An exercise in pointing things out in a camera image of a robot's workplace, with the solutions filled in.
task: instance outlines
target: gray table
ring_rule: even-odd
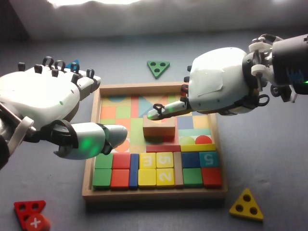
[[[32,67],[44,56],[93,68],[103,84],[181,81],[186,66],[212,49],[234,46],[248,51],[261,32],[177,34],[109,38],[37,44],[13,44],[0,49],[0,76],[17,70],[18,62]],[[304,34],[278,32],[281,37]],[[171,67],[155,80],[147,60],[170,61]],[[270,94],[269,87],[264,90]],[[72,122],[90,121],[93,95],[85,99]],[[308,101],[296,103],[271,98],[267,107],[232,117],[218,115],[223,157],[229,183],[220,209],[153,209],[88,212],[81,197],[84,161],[58,158],[56,146],[45,141],[22,143],[0,172],[0,230],[20,230],[13,203],[45,200],[43,211],[52,231],[224,231],[307,230],[308,228]],[[264,224],[234,219],[228,210],[244,188],[250,188]]]

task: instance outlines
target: wooden puzzle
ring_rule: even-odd
[[[95,92],[92,122],[123,125],[128,136],[109,155],[86,161],[85,200],[225,197],[215,114],[192,112],[161,121],[145,117],[154,103],[179,100],[181,85],[102,85]]]

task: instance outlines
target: robotic arm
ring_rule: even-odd
[[[59,157],[87,159],[109,154],[126,139],[124,126],[69,123],[101,78],[76,63],[71,69],[53,63],[49,56],[28,70],[19,63],[17,72],[0,77],[0,169],[22,141],[46,140],[59,146]]]
[[[283,40],[264,34],[252,40],[247,54],[228,47],[209,51],[188,66],[190,76],[181,87],[185,96],[167,105],[155,104],[148,118],[160,120],[198,111],[232,116],[268,104],[259,93],[268,82],[271,93],[284,102],[308,94],[308,35]]]

